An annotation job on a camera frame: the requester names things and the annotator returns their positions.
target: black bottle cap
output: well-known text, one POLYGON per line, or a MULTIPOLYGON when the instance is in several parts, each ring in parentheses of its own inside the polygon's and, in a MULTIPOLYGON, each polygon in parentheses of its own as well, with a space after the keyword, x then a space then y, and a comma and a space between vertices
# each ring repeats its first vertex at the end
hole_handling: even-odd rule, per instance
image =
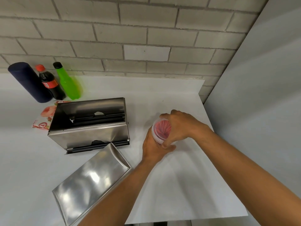
POLYGON ((53 63, 53 66, 55 67, 55 69, 60 69, 63 67, 63 65, 60 62, 53 63))

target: right hand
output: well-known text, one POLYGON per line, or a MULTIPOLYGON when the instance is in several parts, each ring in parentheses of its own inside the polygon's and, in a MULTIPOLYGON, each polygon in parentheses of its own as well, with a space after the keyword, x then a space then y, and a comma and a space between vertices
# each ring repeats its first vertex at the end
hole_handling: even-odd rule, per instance
POLYGON ((169 147, 175 141, 183 140, 187 137, 194 139, 195 135, 211 131, 208 125, 198 121, 190 114, 178 110, 173 109, 170 114, 161 114, 160 118, 167 119, 171 124, 171 132, 162 144, 163 148, 169 147))

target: clear plastic cup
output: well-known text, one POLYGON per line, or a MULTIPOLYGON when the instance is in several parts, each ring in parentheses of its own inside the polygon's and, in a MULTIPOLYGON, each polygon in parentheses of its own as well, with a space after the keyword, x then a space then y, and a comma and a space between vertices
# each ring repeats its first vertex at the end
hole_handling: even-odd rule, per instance
POLYGON ((171 132, 171 124, 167 119, 159 118, 155 120, 151 129, 153 138, 162 144, 171 132))

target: hand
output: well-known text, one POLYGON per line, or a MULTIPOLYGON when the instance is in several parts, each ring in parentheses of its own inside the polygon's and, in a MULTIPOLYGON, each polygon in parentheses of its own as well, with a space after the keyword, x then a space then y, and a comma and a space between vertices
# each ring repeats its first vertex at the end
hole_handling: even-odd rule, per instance
POLYGON ((175 150, 175 148, 175 145, 171 145, 168 148, 163 148, 161 144, 157 143, 152 136, 150 127, 142 146, 142 161, 155 166, 163 159, 166 154, 172 152, 173 150, 175 150))
POLYGON ((175 141, 183 140, 187 137, 194 139, 196 135, 199 136, 211 131, 208 125, 198 121, 190 114, 178 110, 173 109, 170 114, 161 114, 160 118, 167 119, 171 124, 171 132, 162 144, 163 148, 169 147, 175 141))

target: dark blue tube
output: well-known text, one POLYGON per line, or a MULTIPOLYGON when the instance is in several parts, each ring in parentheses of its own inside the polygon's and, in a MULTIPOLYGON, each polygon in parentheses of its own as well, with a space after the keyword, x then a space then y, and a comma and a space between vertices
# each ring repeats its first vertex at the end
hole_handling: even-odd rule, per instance
POLYGON ((17 81, 36 99, 37 102, 45 103, 52 99, 51 93, 43 85, 38 75, 28 63, 20 62, 11 64, 8 71, 17 81))

